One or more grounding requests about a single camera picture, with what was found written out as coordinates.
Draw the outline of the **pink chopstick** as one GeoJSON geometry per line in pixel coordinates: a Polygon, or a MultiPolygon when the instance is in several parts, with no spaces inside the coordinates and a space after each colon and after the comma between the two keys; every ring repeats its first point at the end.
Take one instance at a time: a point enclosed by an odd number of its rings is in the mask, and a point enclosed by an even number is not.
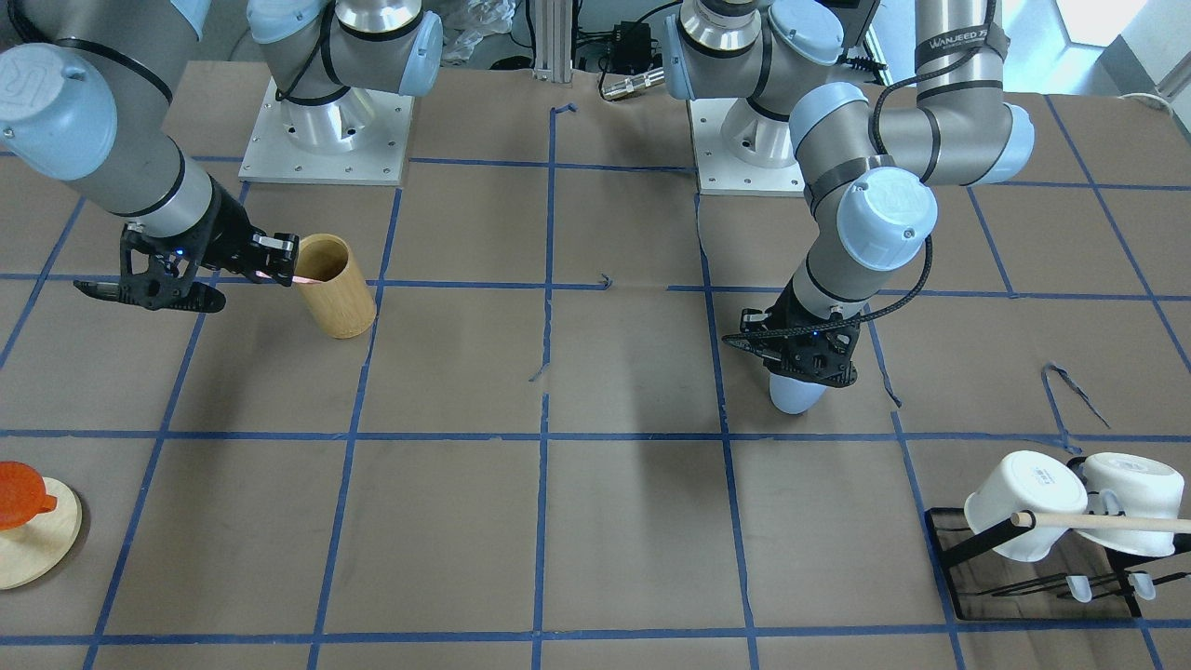
{"type": "Polygon", "coordinates": [[[319,278],[303,278],[303,276],[289,276],[289,275],[275,276],[275,275],[268,275],[268,273],[263,271],[255,273],[255,278],[260,278],[262,281],[264,280],[273,281],[273,283],[280,286],[325,284],[325,281],[319,278]]]}

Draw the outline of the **light blue plastic cup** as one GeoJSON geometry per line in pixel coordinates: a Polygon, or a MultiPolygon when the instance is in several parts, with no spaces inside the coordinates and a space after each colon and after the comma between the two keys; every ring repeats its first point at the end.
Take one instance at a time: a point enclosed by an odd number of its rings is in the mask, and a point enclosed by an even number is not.
{"type": "Polygon", "coordinates": [[[769,374],[771,403],[782,414],[804,414],[813,408],[829,389],[829,386],[816,384],[816,382],[779,376],[777,372],[769,374]]]}

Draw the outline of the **orange cup on coaster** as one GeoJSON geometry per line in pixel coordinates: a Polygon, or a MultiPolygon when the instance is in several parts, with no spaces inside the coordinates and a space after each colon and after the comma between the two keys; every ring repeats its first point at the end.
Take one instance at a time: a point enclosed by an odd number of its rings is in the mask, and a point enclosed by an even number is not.
{"type": "Polygon", "coordinates": [[[18,530],[40,514],[55,512],[57,497],[46,481],[24,462],[1,462],[1,530],[18,530]]]}

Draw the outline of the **bamboo chopstick holder cylinder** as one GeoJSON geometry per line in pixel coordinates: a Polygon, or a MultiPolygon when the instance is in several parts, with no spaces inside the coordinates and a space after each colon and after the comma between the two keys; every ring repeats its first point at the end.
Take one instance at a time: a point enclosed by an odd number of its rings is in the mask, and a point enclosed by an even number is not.
{"type": "Polygon", "coordinates": [[[301,238],[295,278],[303,301],[324,334],[350,339],[369,330],[376,305],[360,270],[353,248],[336,234],[306,234],[301,238]]]}

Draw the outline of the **lower white mug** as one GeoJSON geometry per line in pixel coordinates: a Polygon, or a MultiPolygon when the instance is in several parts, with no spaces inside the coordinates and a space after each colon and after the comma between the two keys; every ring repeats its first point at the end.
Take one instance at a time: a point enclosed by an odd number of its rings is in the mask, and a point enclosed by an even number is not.
{"type": "Polygon", "coordinates": [[[1017,450],[969,494],[964,516],[969,530],[980,533],[1018,512],[1081,515],[1086,509],[1089,491],[1071,468],[1050,455],[1017,450]]]}

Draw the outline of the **white mug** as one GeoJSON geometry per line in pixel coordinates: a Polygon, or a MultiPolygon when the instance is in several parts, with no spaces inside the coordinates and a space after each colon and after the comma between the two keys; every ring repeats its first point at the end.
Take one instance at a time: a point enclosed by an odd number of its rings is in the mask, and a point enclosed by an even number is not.
{"type": "Polygon", "coordinates": [[[969,530],[980,533],[1018,512],[1081,515],[1086,509],[1089,491],[1071,468],[1050,455],[1017,450],[969,494],[964,516],[969,530]]]}
{"type": "MultiPolygon", "coordinates": [[[[1102,452],[1083,463],[1089,512],[1097,515],[1177,518],[1185,480],[1173,467],[1140,455],[1102,452]]],[[[1165,558],[1176,552],[1172,531],[1077,530],[1110,550],[1165,558]]]]}

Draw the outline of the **round wooden coaster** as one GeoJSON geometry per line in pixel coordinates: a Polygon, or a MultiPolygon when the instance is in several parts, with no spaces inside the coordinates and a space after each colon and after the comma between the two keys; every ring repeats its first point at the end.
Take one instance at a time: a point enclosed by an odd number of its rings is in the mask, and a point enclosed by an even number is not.
{"type": "Polygon", "coordinates": [[[1,531],[1,589],[26,586],[46,576],[71,552],[82,525],[85,506],[67,484],[44,476],[46,491],[57,499],[51,512],[35,515],[15,530],[1,531]]]}

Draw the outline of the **upper white mug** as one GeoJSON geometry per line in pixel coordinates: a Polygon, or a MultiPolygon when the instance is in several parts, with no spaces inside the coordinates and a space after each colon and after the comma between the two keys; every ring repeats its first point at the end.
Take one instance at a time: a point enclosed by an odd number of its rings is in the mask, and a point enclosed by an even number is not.
{"type": "MultiPolygon", "coordinates": [[[[1083,463],[1089,512],[1097,515],[1177,518],[1185,480],[1173,467],[1140,455],[1102,452],[1083,463]]],[[[1110,550],[1165,558],[1176,552],[1172,531],[1077,530],[1110,550]]]]}

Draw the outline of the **aluminium frame post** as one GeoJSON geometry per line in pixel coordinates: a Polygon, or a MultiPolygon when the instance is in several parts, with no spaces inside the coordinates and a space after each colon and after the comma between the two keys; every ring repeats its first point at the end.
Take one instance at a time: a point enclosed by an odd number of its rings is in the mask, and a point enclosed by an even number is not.
{"type": "Polygon", "coordinates": [[[532,1],[532,75],[553,84],[570,86],[578,1],[532,1]]]}

